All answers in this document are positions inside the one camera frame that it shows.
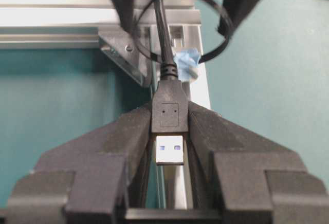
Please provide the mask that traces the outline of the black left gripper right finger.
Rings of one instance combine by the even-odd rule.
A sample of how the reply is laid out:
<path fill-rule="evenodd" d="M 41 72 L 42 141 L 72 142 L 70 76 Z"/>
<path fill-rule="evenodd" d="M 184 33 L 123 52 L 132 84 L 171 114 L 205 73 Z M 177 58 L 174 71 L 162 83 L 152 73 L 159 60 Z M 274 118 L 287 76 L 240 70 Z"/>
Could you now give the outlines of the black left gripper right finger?
<path fill-rule="evenodd" d="M 328 193 L 294 151 L 189 103 L 193 204 L 223 223 L 328 223 Z"/>

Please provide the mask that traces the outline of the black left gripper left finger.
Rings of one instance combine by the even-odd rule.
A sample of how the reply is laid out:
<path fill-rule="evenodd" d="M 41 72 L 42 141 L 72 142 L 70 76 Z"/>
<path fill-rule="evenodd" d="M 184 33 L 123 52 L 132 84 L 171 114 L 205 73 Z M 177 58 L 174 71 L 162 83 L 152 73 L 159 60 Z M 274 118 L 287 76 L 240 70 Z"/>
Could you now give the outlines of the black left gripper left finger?
<path fill-rule="evenodd" d="M 150 121 L 145 104 L 43 153 L 16 182 L 7 223 L 116 223 L 118 209 L 144 207 Z"/>

